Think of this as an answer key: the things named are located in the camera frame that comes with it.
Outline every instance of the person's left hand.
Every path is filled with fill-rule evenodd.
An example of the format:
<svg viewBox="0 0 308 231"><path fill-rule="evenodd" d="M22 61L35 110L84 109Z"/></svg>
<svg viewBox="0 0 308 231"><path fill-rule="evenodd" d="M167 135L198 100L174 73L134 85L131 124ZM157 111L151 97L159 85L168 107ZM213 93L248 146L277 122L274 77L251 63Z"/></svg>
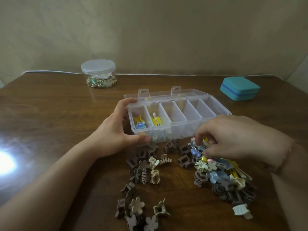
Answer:
<svg viewBox="0 0 308 231"><path fill-rule="evenodd" d="M147 135L126 135L122 121L128 120L127 108L129 103L136 103L134 98L120 100L114 112L83 142L94 153L95 157L112 155L126 147L145 144L151 141Z"/></svg>

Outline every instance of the clear plastic jar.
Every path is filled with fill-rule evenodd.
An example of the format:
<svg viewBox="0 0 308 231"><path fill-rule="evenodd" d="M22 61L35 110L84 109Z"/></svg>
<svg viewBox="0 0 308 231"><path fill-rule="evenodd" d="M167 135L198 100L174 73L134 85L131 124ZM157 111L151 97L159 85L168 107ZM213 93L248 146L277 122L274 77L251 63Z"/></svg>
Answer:
<svg viewBox="0 0 308 231"><path fill-rule="evenodd" d="M81 65L82 72L88 76L87 85L92 88L111 87L117 83L116 64L110 60L91 60Z"/></svg>

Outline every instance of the blue zipper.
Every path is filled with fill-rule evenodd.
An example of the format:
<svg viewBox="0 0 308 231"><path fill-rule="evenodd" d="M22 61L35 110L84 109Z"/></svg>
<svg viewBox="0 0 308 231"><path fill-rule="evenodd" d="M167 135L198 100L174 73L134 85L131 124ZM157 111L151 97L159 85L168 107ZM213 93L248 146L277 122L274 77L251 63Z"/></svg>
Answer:
<svg viewBox="0 0 308 231"><path fill-rule="evenodd" d="M236 95L236 96L248 96L248 95L256 95L256 94L257 94L257 92L256 92L256 93L247 93L247 94L238 94L238 93L232 91L230 88L228 88L228 87L227 87L226 85L224 85L223 83L222 83L221 85L222 85L225 89L227 89L229 92L233 93L233 94Z"/></svg>

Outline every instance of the plastic organizer box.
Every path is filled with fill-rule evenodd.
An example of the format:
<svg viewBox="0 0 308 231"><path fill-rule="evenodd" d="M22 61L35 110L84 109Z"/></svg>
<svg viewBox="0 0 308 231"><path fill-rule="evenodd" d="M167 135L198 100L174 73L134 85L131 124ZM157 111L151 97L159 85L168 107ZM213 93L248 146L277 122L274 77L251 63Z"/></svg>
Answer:
<svg viewBox="0 0 308 231"><path fill-rule="evenodd" d="M135 135L148 135L153 142L166 142L195 136L198 127L224 114L230 115L212 95L196 89L181 89L173 86L170 91L149 92L139 89L138 93L126 94L125 98L137 98L138 102L128 105L128 115ZM162 125L152 122L153 113L160 118ZM136 129L133 117L145 121L146 128Z"/></svg>

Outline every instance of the white round lid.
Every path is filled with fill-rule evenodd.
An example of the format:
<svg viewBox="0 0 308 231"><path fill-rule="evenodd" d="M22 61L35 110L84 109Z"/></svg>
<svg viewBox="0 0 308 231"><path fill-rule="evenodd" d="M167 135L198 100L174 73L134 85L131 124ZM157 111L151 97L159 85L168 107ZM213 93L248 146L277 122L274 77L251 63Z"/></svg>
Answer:
<svg viewBox="0 0 308 231"><path fill-rule="evenodd" d="M116 64L110 60L97 59L83 63L81 70L85 74L98 75L115 71Z"/></svg>

